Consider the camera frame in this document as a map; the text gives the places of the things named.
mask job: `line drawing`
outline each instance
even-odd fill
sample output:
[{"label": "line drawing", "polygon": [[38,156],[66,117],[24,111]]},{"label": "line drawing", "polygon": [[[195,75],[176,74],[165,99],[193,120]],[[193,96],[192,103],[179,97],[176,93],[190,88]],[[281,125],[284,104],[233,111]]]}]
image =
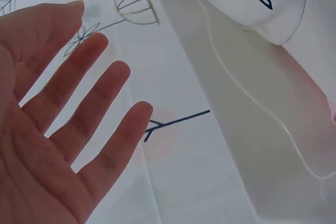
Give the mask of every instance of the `line drawing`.
[{"label": "line drawing", "polygon": [[9,14],[16,9],[16,0],[0,0],[0,17]]},{"label": "line drawing", "polygon": [[[75,51],[79,45],[85,40],[87,39],[88,37],[90,37],[93,33],[97,33],[99,31],[102,31],[104,29],[107,29],[111,26],[114,26],[114,25],[118,25],[118,24],[121,24],[123,22],[129,22],[129,23],[132,23],[132,24],[135,24],[135,25],[152,25],[152,24],[158,24],[160,25],[160,20],[159,20],[159,17],[157,15],[157,12],[154,8],[154,5],[152,3],[151,0],[134,0],[130,3],[127,3],[125,4],[127,0],[121,0],[121,1],[117,1],[117,0],[114,0],[114,7],[117,11],[117,13],[120,15],[120,17],[122,18],[121,20],[117,21],[117,22],[114,22],[114,23],[111,23],[109,25],[106,25],[106,26],[103,26],[101,28],[99,28],[100,26],[100,22],[99,23],[96,23],[94,24],[93,26],[91,26],[90,28],[86,29],[85,26],[82,26],[81,29],[77,32],[77,35],[74,37],[74,39],[72,39],[68,45],[69,45],[69,48],[66,50],[65,54],[64,54],[64,58],[68,57],[70,54],[72,54],[73,51]],[[124,12],[124,10],[129,7],[129,6],[132,6],[140,1],[144,1],[146,2],[147,4],[147,7],[143,8],[143,9],[139,9],[139,10],[135,10],[135,11],[132,11],[132,12]],[[142,13],[142,12],[150,12],[153,17],[154,17],[154,20],[152,22],[136,22],[134,20],[131,19],[131,17],[134,17],[136,14],[139,14],[139,13]]]},{"label": "line drawing", "polygon": [[190,115],[190,116],[187,116],[185,118],[181,118],[181,119],[177,119],[177,120],[174,120],[174,121],[171,121],[169,123],[160,123],[158,121],[155,121],[155,120],[150,120],[151,123],[154,123],[154,124],[157,124],[157,126],[155,127],[152,127],[152,128],[149,128],[146,130],[146,137],[144,139],[144,142],[147,142],[148,139],[150,138],[150,136],[152,135],[152,133],[156,130],[159,130],[161,128],[164,128],[164,127],[168,127],[170,125],[173,125],[173,124],[176,124],[176,123],[181,123],[181,122],[184,122],[184,121],[187,121],[187,120],[190,120],[190,119],[193,119],[193,118],[197,118],[201,115],[206,115],[206,114],[209,114],[211,111],[210,110],[206,110],[206,111],[203,111],[203,112],[200,112],[200,113],[197,113],[197,114],[194,114],[194,115]]}]

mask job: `gold line drawing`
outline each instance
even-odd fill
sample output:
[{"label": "gold line drawing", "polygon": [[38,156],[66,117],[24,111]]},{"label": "gold line drawing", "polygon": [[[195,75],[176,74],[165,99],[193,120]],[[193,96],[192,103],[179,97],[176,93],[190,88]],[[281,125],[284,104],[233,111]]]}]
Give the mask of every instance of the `gold line drawing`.
[{"label": "gold line drawing", "polygon": [[[130,3],[124,4],[126,3],[127,0],[121,0],[120,2],[118,2],[117,0],[113,0],[114,1],[114,6],[115,9],[117,11],[117,13],[121,16],[121,20],[117,21],[117,22],[113,22],[112,24],[108,24],[106,26],[103,26],[101,28],[99,28],[101,23],[96,23],[93,26],[91,26],[90,28],[86,29],[85,26],[82,26],[81,29],[77,32],[76,36],[70,41],[69,43],[69,48],[66,50],[64,57],[68,57],[74,50],[76,50],[76,48],[85,40],[87,39],[89,36],[91,36],[93,33],[97,33],[99,31],[102,31],[106,28],[109,28],[111,26],[114,25],[118,25],[121,24],[123,22],[129,22],[135,25],[153,25],[153,24],[158,24],[160,25],[160,20],[159,17],[157,15],[157,12],[154,8],[154,5],[152,3],[152,0],[134,0]],[[124,12],[125,8],[132,6],[138,2],[141,1],[145,1],[147,4],[147,7],[145,8],[141,8],[140,10],[135,10],[132,12]],[[134,20],[132,20],[132,16],[139,14],[139,13],[143,13],[143,12],[150,12],[154,19],[152,22],[136,22]]]}]

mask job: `white fabric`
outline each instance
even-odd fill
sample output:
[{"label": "white fabric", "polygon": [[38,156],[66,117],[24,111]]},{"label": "white fabric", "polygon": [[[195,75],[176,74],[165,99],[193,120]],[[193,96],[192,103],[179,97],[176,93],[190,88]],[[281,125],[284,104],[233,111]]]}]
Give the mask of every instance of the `white fabric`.
[{"label": "white fabric", "polygon": [[336,0],[209,0],[269,42],[283,45],[336,101]]}]

